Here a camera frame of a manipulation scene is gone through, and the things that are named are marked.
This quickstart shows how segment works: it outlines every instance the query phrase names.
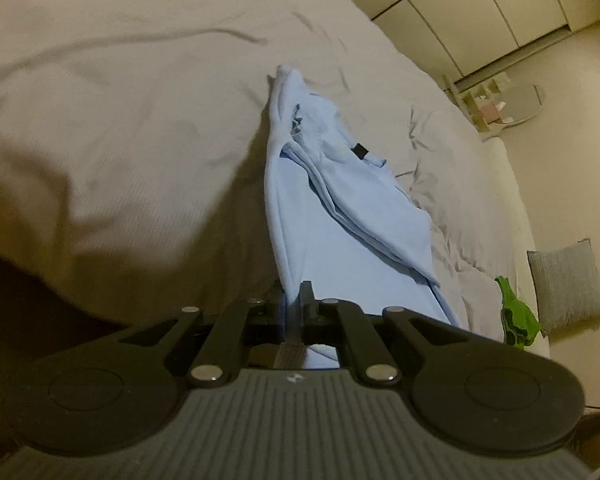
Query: light blue garment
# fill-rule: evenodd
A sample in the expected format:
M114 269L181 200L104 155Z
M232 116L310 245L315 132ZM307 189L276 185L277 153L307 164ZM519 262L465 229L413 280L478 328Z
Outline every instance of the light blue garment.
M265 199L287 319L310 280L316 298L353 301L368 314L400 305L459 326L433 271L428 213L384 160L351 151L337 107L280 66L269 115Z

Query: bedspread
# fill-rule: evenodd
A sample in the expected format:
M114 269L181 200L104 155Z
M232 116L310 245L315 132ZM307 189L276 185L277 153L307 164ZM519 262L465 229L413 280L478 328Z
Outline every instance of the bedspread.
M389 160L458 319L502 338L514 259L478 135L350 0L0 0L0 256L121 322L262 293L279 64Z

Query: beige floor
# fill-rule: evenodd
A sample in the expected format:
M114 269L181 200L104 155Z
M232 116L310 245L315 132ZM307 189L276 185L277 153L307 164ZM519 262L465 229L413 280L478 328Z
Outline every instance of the beige floor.
M540 84L542 113L502 134L538 250L590 237L600 271L600 23L507 70ZM552 357L600 405L600 325L554 338Z

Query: green cloth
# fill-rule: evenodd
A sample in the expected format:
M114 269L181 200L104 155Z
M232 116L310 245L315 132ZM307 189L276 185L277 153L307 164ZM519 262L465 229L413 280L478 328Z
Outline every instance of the green cloth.
M516 298L507 278L498 276L496 281L502 292L501 316L505 343L524 350L536 339L542 325L526 303Z

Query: pillow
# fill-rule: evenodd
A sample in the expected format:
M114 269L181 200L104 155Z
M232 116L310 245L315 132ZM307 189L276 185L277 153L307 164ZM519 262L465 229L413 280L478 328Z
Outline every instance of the pillow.
M600 319L600 276L588 238L557 251L526 254L544 330Z

